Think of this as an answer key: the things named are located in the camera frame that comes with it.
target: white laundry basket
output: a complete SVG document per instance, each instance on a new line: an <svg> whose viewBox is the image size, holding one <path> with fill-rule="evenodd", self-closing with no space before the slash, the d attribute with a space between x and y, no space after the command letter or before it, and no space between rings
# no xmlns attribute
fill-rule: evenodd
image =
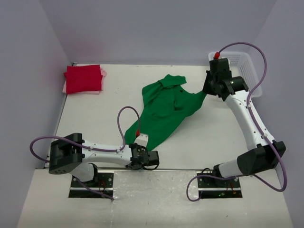
<svg viewBox="0 0 304 228"><path fill-rule="evenodd" d="M210 52L208 55L209 60L213 60L215 52ZM250 55L245 52L223 51L220 53L222 58L229 59L230 66L237 67L240 73L239 76L243 77L249 90L251 90L257 83L258 77L256 70L251 61ZM259 86L252 94L252 97L260 97L262 95L262 88Z"/></svg>

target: green cloth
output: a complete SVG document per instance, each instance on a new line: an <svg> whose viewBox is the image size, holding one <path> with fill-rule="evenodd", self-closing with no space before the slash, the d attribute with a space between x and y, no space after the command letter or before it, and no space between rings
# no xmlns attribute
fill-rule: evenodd
<svg viewBox="0 0 304 228"><path fill-rule="evenodd" d="M140 132L149 136L149 151L165 141L187 116L200 109L206 94L202 91L188 93L181 87L184 83L184 76L167 75L142 89L144 108ZM126 131L126 144L135 141L137 127L136 121Z"/></svg>

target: purple cable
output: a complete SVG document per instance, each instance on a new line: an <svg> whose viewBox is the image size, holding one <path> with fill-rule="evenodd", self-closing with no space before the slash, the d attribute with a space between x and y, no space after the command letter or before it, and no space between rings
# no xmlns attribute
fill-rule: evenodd
<svg viewBox="0 0 304 228"><path fill-rule="evenodd" d="M232 44L228 44L226 46L224 46L220 51L219 53L221 53L223 50L225 50L226 48L230 47L230 46L233 46L233 45L238 45L238 44L244 44L244 45L248 45L248 46L251 46L253 48L255 48L263 57L263 61L264 61L264 72L263 72L263 76L261 78L261 80L256 84L255 87L252 88L252 90L249 91L249 94L247 96L247 101L246 101L246 104L248 106L248 110L249 110L249 113L250 113L250 116L254 122L254 124L256 125L257 129L259 130L259 132L261 133L261 135L264 135L264 132L263 130L261 129L260 125L258 124L253 112L252 112L252 109L250 107L250 98L251 98L251 95L252 93L255 91L256 88L258 88L262 82L264 81L265 79L265 76L266 76L266 72L267 72L267 61L266 61L266 57L265 57L265 54L262 52L262 50L260 48L258 48L256 45L254 44L250 44L250 43L247 43L247 42L236 42L236 43L232 43ZM266 140L266 142L269 144L270 148L273 150L273 152L275 153L280 165L281 165L281 168L282 168L282 171L283 171L283 186L282 188L278 189L274 186L272 186L271 184L269 184L267 181L265 181L264 179L262 179L261 177L257 176L256 174L253 174L254 177L258 178L260 181L262 181L265 185L267 185L268 187L272 188L273 190L275 191L278 191L278 192L282 192L286 189L287 187L287 174L286 174L286 169L285 169L285 166L284 166L284 163L279 155L279 153L277 152L276 148L273 146L273 144L270 142L270 140L264 136L264 139ZM192 183L192 181L194 181L196 178L200 178L200 177L210 177L210 178L214 178L214 179L218 179L218 180L230 180L230 179L233 179L235 177L227 177L227 178L220 178L220 177L215 177L215 176L211 176L211 175L199 175L199 176L196 176L196 177L193 177L188 185L187 185L187 189L186 189L186 195L187 195L187 198L191 201L191 202L196 202L198 200L200 200L200 197L198 197L197 199L190 199L189 197L189 193L188 193L188 190L189 190L189 186L190 184Z"/></svg>
<svg viewBox="0 0 304 228"><path fill-rule="evenodd" d="M123 132L122 132L122 129L121 129L121 127L120 127L119 119L120 119L120 114L121 114L122 111L123 111L124 109L126 109L126 108L130 108L130 109L132 109L132 110L136 113L137 119L138 119L138 131L140 131L140 127L141 127L141 120L140 120L139 114L138 114L138 112L136 111L136 109L133 108L133 107L131 107L131 106L123 107L123 108L118 112L118 115L117 115L117 127L118 127L118 131L119 131L119 133L120 133L120 135L121 135L121 137L122 137L122 139L123 139L123 146L122 146L121 148L117 149L117 150L123 150L123 149L125 148L125 138L124 138L124 134L123 134ZM47 135L47 136L41 136L41 137L38 137L38 138L34 139L34 140L30 143L30 145L29 145L29 150L30 150L30 152L32 153L32 155L34 155L36 158L38 158L39 160L42 160L42 161L44 161L44 162L46 162L46 163L48 163L49 160L39 157L39 156L34 152L34 150L33 150L33 145L34 145L34 143L37 142L37 141L39 141L39 140L41 140L41 139L59 139L59 140L68 142L68 143L70 143L70 144L72 144L72 145L74 145L74 146L78 146L78 147L81 147L81 148L84 148L84 149L88 149L88 150L94 150L94 151L100 151L100 152L117 152L117 150L106 150L106 149L101 149L101 148L92 148L92 149L91 149L89 146L84 146L84 145L78 144L78 143L76 143L76 142L73 142L73 141L71 141L71 140L69 140L69 139L66 139L66 138L63 138L63 137L60 137L60 136ZM111 199L112 201L114 200L114 198L112 198L112 197L109 197L109 196L107 196L107 195L105 195L105 194L102 194L102 193L100 193L100 192L98 192L98 191L95 191L95 190L90 189L89 187L87 187L86 185L84 185L84 183L82 183L77 177L75 177L75 178L76 178L76 180L77 180L84 188L88 189L89 191L94 192L94 193L99 194L99 195L102 195L102 196L105 196L105 197Z"/></svg>
<svg viewBox="0 0 304 228"><path fill-rule="evenodd" d="M80 181L80 179L78 179L77 177L74 177L77 181L78 181L78 183L82 186L82 187L84 187L85 189L87 189L87 190L89 190L89 191L91 191L91 192L93 192L93 193L96 193L96 194L98 194L98 195L101 195L101 196L103 196L103 197L106 197L106 198L109 198L112 202L113 202L113 200L114 200L114 198L112 197L112 196L108 196L108 195L106 195L106 194L104 194L104 193L102 193L102 192L99 192L99 191L95 191L95 190L93 190L93 189L90 189L88 186L86 186L83 182L81 182Z"/></svg>

